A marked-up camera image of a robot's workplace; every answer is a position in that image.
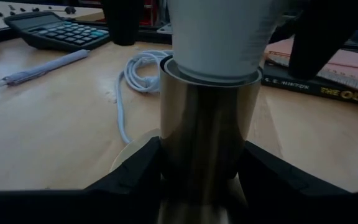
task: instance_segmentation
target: dark object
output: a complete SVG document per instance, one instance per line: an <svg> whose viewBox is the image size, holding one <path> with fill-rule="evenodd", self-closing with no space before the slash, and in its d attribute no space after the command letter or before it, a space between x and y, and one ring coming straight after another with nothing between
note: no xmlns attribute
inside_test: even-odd
<svg viewBox="0 0 358 224"><path fill-rule="evenodd" d="M133 45L137 38L144 1L121 1L119 7L116 2L111 0L101 0L101 4L111 40L118 45Z"/></svg>
<svg viewBox="0 0 358 224"><path fill-rule="evenodd" d="M156 223L168 184L160 180L161 156L156 137L84 190L0 192L0 222L43 217L45 222ZM358 193L313 177L250 142L245 142L238 172L248 207L236 209L240 205L229 195L221 200L231 208L233 223L358 223Z"/></svg>
<svg viewBox="0 0 358 224"><path fill-rule="evenodd" d="M72 33L81 28L77 23L64 21L53 12L27 12L10 16L4 19L5 23L14 29L20 37L30 46L37 49L55 49L74 52L80 49L93 50L109 42L108 31L102 27L90 27L96 29L92 41L87 43L75 43L77 38L71 37Z"/></svg>
<svg viewBox="0 0 358 224"><path fill-rule="evenodd" d="M269 62L264 67L262 84L358 104L358 91L320 77L314 77L307 81L299 80L289 76L287 68Z"/></svg>
<svg viewBox="0 0 358 224"><path fill-rule="evenodd" d="M311 1L295 25L288 73L305 80L315 77L357 28L358 1Z"/></svg>
<svg viewBox="0 0 358 224"><path fill-rule="evenodd" d="M75 14L76 11L77 11L77 10L76 10L74 7L72 7L72 6L68 6L68 7L65 8L65 12L66 12L67 14Z"/></svg>

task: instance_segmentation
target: cord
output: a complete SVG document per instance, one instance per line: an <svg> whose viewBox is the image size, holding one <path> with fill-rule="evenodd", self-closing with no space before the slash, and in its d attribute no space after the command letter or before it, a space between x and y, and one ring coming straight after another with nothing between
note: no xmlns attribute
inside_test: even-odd
<svg viewBox="0 0 358 224"><path fill-rule="evenodd" d="M153 77L140 77L136 70L151 63L160 65L162 59L166 56L172 55L172 50L146 50L128 60L125 69L119 74L116 81L116 99L117 99L117 113L118 113L118 129L122 140L129 144L132 140L125 132L124 122L124 105L122 103L121 95L121 80L125 77L128 85L141 93L158 93L160 91L160 73Z"/></svg>

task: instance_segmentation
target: black book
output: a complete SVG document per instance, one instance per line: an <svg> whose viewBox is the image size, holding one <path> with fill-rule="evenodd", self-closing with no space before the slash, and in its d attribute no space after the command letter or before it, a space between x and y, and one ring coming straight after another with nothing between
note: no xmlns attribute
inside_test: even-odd
<svg viewBox="0 0 358 224"><path fill-rule="evenodd" d="M358 91L344 85L316 77L312 80L298 80L289 76L287 68L267 62L264 67L262 85L285 90L322 96L334 100L358 103Z"/></svg>

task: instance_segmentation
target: white pen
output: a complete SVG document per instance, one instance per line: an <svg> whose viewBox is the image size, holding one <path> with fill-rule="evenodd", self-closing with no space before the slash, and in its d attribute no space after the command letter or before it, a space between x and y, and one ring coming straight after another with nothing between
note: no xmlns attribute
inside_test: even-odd
<svg viewBox="0 0 358 224"><path fill-rule="evenodd" d="M47 62L46 64L39 65L34 68L30 68L26 71L17 72L15 74L6 76L0 80L0 87L4 85L8 85L8 86L19 85L26 81L41 77L42 75L45 75L49 71L60 68L64 65L68 65L69 63L75 62L77 60L86 58L89 55L89 52L90 52L89 50L79 50L74 53L65 55L61 58Z"/></svg>

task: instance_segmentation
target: metal cylinder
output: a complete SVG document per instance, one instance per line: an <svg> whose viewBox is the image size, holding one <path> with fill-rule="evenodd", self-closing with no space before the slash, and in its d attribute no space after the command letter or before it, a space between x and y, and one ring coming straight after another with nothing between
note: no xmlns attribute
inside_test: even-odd
<svg viewBox="0 0 358 224"><path fill-rule="evenodd" d="M172 57L160 69L162 174L170 197L214 202L237 173L262 73L211 83L182 73Z"/></svg>

